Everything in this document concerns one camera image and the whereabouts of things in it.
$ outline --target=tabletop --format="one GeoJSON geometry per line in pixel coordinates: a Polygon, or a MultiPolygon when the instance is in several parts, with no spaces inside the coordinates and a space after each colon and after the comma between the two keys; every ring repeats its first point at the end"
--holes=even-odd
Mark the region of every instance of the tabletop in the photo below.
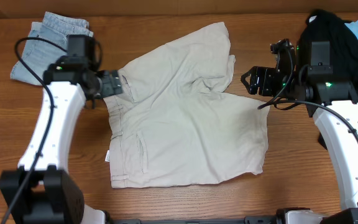
{"type": "MultiPolygon", "coordinates": [[[[357,20],[358,13],[338,14],[357,20]]],[[[214,22],[229,31],[234,77],[227,93],[249,95],[240,76],[252,66],[275,66],[269,44],[289,38],[295,43],[306,27],[307,14],[238,14],[206,16],[87,17],[103,47],[102,69],[119,69],[131,60],[214,22]]],[[[34,131],[42,89],[9,79],[17,62],[13,46],[26,37],[32,21],[0,19],[0,174],[15,169],[34,131]]],[[[89,206],[107,210],[115,219],[242,218],[271,215],[285,207],[309,207],[314,212],[340,211],[339,191],[328,152],[317,142],[319,131],[306,108],[271,108],[267,118],[268,151],[264,172],[244,174],[217,185],[112,189],[104,161],[111,130],[103,101],[78,118],[69,158],[69,173],[89,206]]],[[[6,211],[0,192],[0,220],[6,211]]]]}

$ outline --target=white label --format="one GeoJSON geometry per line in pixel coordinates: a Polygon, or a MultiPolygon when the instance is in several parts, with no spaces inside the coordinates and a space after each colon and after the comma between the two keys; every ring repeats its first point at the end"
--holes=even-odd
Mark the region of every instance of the white label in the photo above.
{"type": "Polygon", "coordinates": [[[104,161],[110,162],[110,150],[107,150],[106,158],[104,158],[104,161]]]}

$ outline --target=black cloth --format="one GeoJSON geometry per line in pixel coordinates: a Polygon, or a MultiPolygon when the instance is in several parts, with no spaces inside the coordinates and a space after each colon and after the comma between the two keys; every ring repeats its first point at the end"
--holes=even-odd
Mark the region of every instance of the black cloth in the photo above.
{"type": "Polygon", "coordinates": [[[307,28],[298,44],[329,40],[334,73],[350,77],[358,95],[358,40],[345,22],[333,13],[315,10],[306,20],[307,28]],[[316,18],[309,23],[312,16],[316,18]]]}

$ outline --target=blue jeans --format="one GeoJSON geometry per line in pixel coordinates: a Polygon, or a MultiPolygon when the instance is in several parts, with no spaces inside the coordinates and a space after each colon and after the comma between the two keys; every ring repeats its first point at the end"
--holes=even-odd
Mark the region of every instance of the blue jeans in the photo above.
{"type": "MultiPolygon", "coordinates": [[[[40,37],[67,49],[67,36],[71,34],[84,34],[93,36],[88,30],[89,22],[83,19],[72,19],[46,12],[42,22],[33,22],[29,37],[40,37]]],[[[28,40],[25,43],[22,58],[24,62],[40,77],[51,63],[65,55],[57,47],[39,40],[28,40]]],[[[40,85],[31,73],[17,62],[12,69],[11,79],[40,85]]]]}

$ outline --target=wood grain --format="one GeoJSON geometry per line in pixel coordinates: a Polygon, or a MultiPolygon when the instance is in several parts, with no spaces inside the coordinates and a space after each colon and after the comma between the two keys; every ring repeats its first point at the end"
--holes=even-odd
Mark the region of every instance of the wood grain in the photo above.
{"type": "MultiPolygon", "coordinates": [[[[358,13],[340,16],[358,19],[358,13]]],[[[102,69],[121,68],[159,45],[224,21],[231,53],[236,55],[234,78],[226,92],[267,101],[268,98],[248,95],[240,76],[254,65],[274,66],[269,44],[286,37],[296,42],[305,28],[306,17],[306,14],[249,14],[85,19],[102,43],[102,69]]],[[[39,115],[41,88],[9,79],[17,62],[14,43],[27,36],[32,21],[0,19],[0,173],[16,167],[39,115]]],[[[317,143],[318,130],[302,106],[290,111],[270,110],[269,149],[262,174],[244,174],[218,185],[112,189],[109,164],[104,161],[110,137],[104,103],[99,101],[95,110],[83,110],[71,144],[69,170],[86,203],[109,211],[113,218],[239,218],[273,214],[283,207],[310,207],[330,214],[340,211],[331,161],[327,151],[317,143]]],[[[5,209],[0,193],[0,218],[5,209]]]]}

